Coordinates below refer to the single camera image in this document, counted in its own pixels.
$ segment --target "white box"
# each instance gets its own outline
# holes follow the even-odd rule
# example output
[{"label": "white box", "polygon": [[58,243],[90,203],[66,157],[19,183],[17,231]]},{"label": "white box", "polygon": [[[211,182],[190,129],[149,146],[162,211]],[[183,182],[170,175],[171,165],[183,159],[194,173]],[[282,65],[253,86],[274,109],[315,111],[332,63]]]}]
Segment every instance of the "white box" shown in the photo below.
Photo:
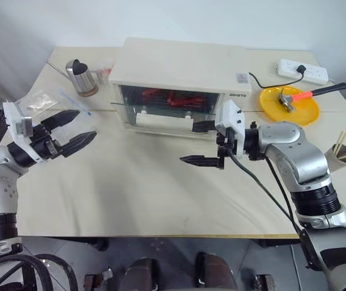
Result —
[{"label": "white box", "polygon": [[[201,111],[189,105],[169,108],[167,104],[163,106],[161,103],[163,98],[158,98],[159,103],[155,102],[154,105],[163,110],[160,113],[153,111],[157,115],[182,118],[188,116],[179,115],[179,111],[191,111],[198,113],[197,119],[201,119],[199,116],[203,113],[203,120],[209,120],[218,104],[226,98],[233,99],[244,109],[251,93],[245,48],[142,38],[127,38],[111,72],[110,84],[115,91],[116,102],[124,106],[136,106],[135,114],[140,113],[141,105],[146,107],[143,111],[147,113],[147,109],[153,106],[142,104],[139,97],[143,94],[142,90],[175,90],[180,98],[187,99],[193,98],[192,95],[204,94],[206,110]],[[138,96],[136,100],[132,97],[135,94]],[[134,110],[127,110],[127,114],[132,112]]]}]

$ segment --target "table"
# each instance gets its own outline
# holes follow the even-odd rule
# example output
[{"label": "table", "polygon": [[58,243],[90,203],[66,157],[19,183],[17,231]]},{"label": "table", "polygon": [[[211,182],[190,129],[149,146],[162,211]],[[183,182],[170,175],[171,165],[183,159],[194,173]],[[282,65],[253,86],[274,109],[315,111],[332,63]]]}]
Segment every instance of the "table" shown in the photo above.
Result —
[{"label": "table", "polygon": [[[77,56],[88,63],[99,58],[97,51],[115,56],[119,52],[117,48],[56,48],[50,60],[61,65]],[[252,52],[260,60],[255,69],[266,64],[264,55],[280,55],[279,51]],[[301,61],[315,63],[307,52],[285,52],[283,57],[298,59],[299,54]],[[252,71],[263,83],[284,82],[271,74],[265,77],[259,69]],[[45,66],[32,91],[52,81],[68,86],[65,78]],[[179,160],[192,154],[216,156],[214,142],[125,129],[118,114],[108,105],[103,107],[111,98],[108,89],[92,98],[79,98],[95,109],[89,122],[98,132],[95,140],[67,159],[58,157],[32,167],[18,180],[20,235],[296,237],[285,216],[231,161],[225,162],[225,170],[218,170]],[[305,128],[307,138],[323,152],[346,130],[346,101],[339,93],[330,95],[330,110],[322,111],[319,120]],[[324,109],[326,101],[321,102]],[[252,104],[251,110],[245,110],[247,126],[254,120],[271,122]],[[69,134],[70,128],[56,134]],[[7,134],[2,143],[9,141]],[[242,163],[285,207],[265,162],[245,157]],[[333,174],[333,184],[346,205],[346,168]]]}]

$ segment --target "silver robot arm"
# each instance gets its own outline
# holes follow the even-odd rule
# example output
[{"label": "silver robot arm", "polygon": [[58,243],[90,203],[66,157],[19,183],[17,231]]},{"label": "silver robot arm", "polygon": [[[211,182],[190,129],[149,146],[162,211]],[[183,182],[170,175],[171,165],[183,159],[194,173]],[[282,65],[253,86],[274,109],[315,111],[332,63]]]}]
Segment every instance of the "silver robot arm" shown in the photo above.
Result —
[{"label": "silver robot arm", "polygon": [[346,290],[346,208],[324,154],[296,124],[263,125],[257,131],[259,153],[276,164],[304,227],[299,235],[308,265],[325,273],[331,290]]},{"label": "silver robot arm", "polygon": [[331,183],[324,154],[306,140],[296,124],[244,126],[242,111],[232,100],[226,101],[216,112],[218,157],[186,156],[181,160],[223,169],[231,150],[237,158],[244,152],[253,161],[269,157],[296,206],[308,267],[325,273],[330,290],[346,290],[346,208]]},{"label": "silver robot arm", "polygon": [[24,116],[16,104],[5,102],[3,108],[14,142],[0,146],[0,256],[22,250],[16,228],[17,179],[38,162],[74,154],[96,136],[96,132],[82,133],[65,145],[52,140],[52,130],[72,122],[79,114],[77,110],[59,112],[33,127],[31,118]]}]

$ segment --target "stainless steel kettle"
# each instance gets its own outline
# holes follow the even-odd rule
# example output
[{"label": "stainless steel kettle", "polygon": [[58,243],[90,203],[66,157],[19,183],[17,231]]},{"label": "stainless steel kettle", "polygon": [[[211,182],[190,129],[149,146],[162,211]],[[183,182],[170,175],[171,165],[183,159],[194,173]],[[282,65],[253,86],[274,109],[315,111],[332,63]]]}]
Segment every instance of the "stainless steel kettle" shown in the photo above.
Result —
[{"label": "stainless steel kettle", "polygon": [[95,80],[92,78],[88,66],[81,63],[78,59],[69,61],[65,69],[78,95],[88,97],[99,90]]}]

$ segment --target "power strip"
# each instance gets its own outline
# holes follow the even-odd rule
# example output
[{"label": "power strip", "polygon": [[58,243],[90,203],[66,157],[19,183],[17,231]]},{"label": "power strip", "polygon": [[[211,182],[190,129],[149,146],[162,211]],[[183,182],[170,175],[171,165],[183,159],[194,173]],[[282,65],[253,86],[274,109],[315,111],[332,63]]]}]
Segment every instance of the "power strip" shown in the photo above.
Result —
[{"label": "power strip", "polygon": [[296,71],[299,65],[306,67],[302,82],[325,85],[329,81],[328,71],[325,68],[304,64],[303,62],[291,61],[289,59],[281,59],[279,61],[277,68],[278,75],[297,80],[301,77],[301,74]]}]

